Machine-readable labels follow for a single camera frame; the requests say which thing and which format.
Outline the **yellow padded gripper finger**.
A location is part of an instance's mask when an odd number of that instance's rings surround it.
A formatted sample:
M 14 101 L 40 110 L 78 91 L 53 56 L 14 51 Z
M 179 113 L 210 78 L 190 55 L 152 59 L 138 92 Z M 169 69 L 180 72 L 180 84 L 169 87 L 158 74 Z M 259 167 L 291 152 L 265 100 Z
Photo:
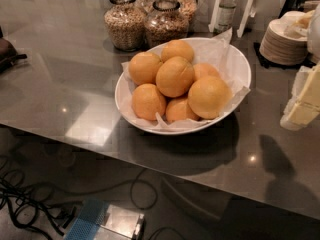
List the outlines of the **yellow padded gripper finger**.
M 280 125 L 298 131 L 307 127 L 320 114 L 320 64 L 299 69 L 291 94 Z

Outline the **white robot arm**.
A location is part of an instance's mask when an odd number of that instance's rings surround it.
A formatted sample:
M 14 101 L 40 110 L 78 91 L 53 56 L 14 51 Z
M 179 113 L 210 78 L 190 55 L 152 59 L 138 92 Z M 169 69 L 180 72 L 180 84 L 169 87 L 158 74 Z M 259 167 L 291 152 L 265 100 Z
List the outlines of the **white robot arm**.
M 307 30 L 307 50 L 316 58 L 320 49 L 320 5 L 315 9 Z M 280 125 L 297 131 L 320 115 L 320 62 L 312 68 L 302 66 L 291 91 Z

